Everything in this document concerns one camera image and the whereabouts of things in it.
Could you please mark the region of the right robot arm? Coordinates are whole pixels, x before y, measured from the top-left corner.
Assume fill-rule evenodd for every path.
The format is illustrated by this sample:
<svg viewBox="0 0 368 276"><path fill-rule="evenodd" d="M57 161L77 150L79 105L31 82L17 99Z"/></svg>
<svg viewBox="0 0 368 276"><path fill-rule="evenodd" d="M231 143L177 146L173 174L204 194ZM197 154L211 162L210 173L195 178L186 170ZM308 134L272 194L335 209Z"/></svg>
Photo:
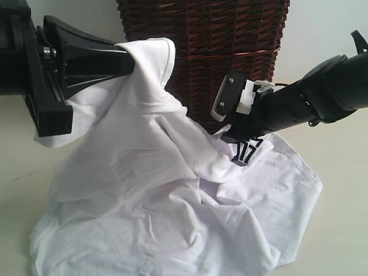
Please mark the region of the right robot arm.
<svg viewBox="0 0 368 276"><path fill-rule="evenodd" d="M307 123L330 124L367 107L367 54L332 57L302 79L279 89L231 71L213 105L213 116L230 129L221 138L245 142Z"/></svg>

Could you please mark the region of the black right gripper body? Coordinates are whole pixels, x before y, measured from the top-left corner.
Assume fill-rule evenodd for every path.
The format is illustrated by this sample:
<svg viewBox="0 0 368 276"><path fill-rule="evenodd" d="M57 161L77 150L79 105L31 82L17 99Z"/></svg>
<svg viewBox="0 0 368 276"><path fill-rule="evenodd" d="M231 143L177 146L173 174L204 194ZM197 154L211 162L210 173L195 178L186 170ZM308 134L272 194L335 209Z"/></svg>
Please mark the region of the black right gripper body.
<svg viewBox="0 0 368 276"><path fill-rule="evenodd" d="M227 143L244 142L306 122L319 123L318 113L297 86L285 86L276 92L256 94L249 115L227 114L231 127L221 139Z"/></svg>

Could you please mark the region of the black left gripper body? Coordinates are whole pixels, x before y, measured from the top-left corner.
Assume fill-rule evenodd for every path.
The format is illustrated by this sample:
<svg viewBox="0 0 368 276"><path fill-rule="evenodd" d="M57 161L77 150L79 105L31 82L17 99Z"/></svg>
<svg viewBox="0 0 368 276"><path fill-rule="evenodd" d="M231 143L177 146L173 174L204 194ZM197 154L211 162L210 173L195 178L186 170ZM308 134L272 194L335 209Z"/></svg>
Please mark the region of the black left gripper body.
<svg viewBox="0 0 368 276"><path fill-rule="evenodd" d="M35 27L27 1L1 1L1 95L21 95L38 137L72 130L72 107L58 84L57 51Z"/></svg>

